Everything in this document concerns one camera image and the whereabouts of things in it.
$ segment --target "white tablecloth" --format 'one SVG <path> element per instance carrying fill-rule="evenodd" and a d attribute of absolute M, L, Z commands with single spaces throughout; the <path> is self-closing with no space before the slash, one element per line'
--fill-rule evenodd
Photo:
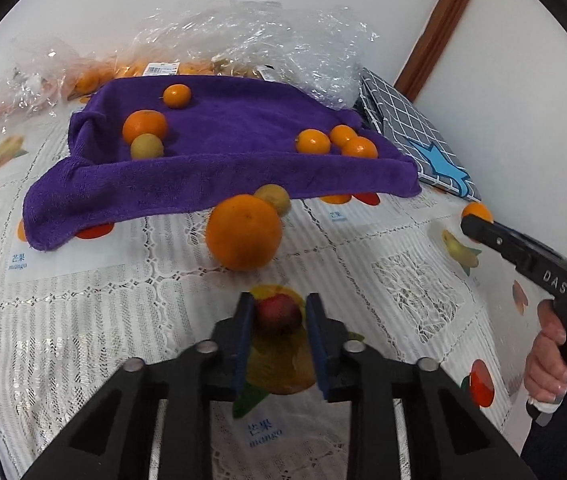
<path fill-rule="evenodd" d="M 408 362 L 431 356 L 458 383 L 484 360 L 495 401 L 483 411 L 503 427 L 535 309 L 516 311 L 514 271 L 499 256 L 484 250 L 470 277 L 449 257 L 444 228 L 473 246 L 459 229 L 463 200 L 428 187 L 409 200 L 381 195 L 374 207 L 295 200 L 276 258 L 242 274 L 210 256 L 202 238 L 207 211 L 121 222 L 97 240 L 74 238 L 37 253 L 16 237 L 23 197 L 68 154 L 70 113 L 57 108 L 55 117 L 24 123 L 28 153 L 0 168 L 0 455 L 9 479 L 25 473 L 127 357 L 175 357 L 257 283 L 319 292 L 328 315 L 368 344 Z M 515 278 L 535 306 L 538 289 Z M 270 396 L 240 421 L 225 404 L 212 413 L 218 478 L 345 478 L 348 407 L 322 403 L 316 388 Z M 265 419 L 287 438 L 250 448 L 248 425 Z"/>

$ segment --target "microfiber towel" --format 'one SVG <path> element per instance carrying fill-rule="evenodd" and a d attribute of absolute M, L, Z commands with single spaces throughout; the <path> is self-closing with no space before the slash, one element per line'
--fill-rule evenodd
<path fill-rule="evenodd" d="M 188 85 L 192 101 L 168 108 L 163 92 Z M 130 160 L 121 129 L 136 110 L 163 113 L 169 124 L 163 158 Z M 378 159 L 297 153 L 307 128 L 326 134 L 348 124 L 377 146 Z M 111 81 L 73 114 L 70 156 L 28 191 L 23 224 L 29 243 L 52 250 L 82 229 L 210 208 L 263 184 L 291 198 L 420 192 L 415 162 L 385 137 L 362 127 L 353 110 L 332 110 L 293 86 L 229 76 L 146 76 Z"/>

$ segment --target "wooden trim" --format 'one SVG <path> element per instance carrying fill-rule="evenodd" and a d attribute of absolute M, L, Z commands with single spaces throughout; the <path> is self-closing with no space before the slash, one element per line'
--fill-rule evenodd
<path fill-rule="evenodd" d="M 428 81 L 470 0 L 439 0 L 395 87 L 414 101 Z"/>

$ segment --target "hand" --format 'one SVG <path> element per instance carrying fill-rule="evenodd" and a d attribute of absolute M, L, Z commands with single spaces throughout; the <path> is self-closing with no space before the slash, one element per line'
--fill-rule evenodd
<path fill-rule="evenodd" d="M 554 402 L 567 392 L 567 366 L 559 354 L 559 347 L 566 342 L 566 330 L 550 300 L 539 304 L 537 314 L 541 332 L 526 357 L 523 384 L 535 399 Z"/>

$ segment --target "gray checkered cloth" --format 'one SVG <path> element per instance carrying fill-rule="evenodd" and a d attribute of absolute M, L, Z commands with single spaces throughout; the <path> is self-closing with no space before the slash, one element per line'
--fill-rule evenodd
<path fill-rule="evenodd" d="M 463 184 L 460 186 L 454 179 L 435 171 L 430 161 L 423 156 L 422 151 L 428 148 L 438 150 L 457 170 L 468 174 L 438 130 L 400 92 L 365 68 L 361 75 L 361 101 L 370 124 L 417 162 L 420 180 L 449 193 L 463 195 Z M 423 150 L 416 149 L 414 144 L 421 146 Z M 468 187 L 468 192 L 463 197 L 466 200 L 480 201 L 477 186 L 470 180 L 470 176 L 463 181 Z"/>

